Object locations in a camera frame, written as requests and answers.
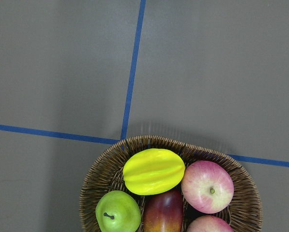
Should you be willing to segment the wicker fruit basket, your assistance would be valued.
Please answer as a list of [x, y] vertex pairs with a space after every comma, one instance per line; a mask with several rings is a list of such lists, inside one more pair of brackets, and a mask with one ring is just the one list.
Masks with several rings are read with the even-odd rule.
[[141, 211], [147, 196], [131, 193], [123, 180], [123, 166], [135, 153], [148, 148], [164, 148], [178, 154], [185, 165], [198, 160], [219, 164], [234, 184], [231, 203], [214, 216], [226, 221], [235, 232], [260, 232], [263, 225], [262, 203], [257, 186], [247, 170], [232, 157], [209, 148], [176, 141], [157, 135], [141, 135], [121, 140], [105, 150], [94, 162], [84, 178], [79, 197], [79, 216], [84, 232], [100, 231], [95, 208], [98, 201], [112, 190], [130, 194]]

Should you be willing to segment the yellow starfruit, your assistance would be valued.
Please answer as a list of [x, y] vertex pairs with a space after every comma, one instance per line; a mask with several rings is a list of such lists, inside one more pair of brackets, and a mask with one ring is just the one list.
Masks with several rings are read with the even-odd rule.
[[182, 158], [168, 149], [150, 148], [134, 154], [123, 167], [127, 189], [137, 195], [156, 195], [177, 186], [185, 172]]

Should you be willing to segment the red apple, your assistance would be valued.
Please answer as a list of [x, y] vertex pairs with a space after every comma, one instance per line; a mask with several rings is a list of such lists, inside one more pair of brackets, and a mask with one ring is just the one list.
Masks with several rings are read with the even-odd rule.
[[186, 168], [181, 189], [186, 201], [206, 214], [225, 209], [234, 195], [234, 184], [226, 170], [205, 160], [196, 161]]
[[234, 230], [221, 218], [215, 216], [201, 216], [193, 220], [187, 232], [234, 232]]

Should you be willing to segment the red yellow mango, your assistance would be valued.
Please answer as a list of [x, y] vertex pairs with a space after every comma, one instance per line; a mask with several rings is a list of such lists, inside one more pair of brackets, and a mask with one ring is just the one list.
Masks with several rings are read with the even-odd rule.
[[153, 195], [143, 213], [145, 232], [180, 232], [183, 226], [183, 198], [177, 189]]

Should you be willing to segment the green pear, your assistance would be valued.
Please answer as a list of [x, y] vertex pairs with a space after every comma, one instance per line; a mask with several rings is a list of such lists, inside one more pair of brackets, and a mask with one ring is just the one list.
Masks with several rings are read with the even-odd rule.
[[105, 194], [96, 206], [95, 215], [102, 232], [135, 232], [141, 224], [138, 204], [120, 190]]

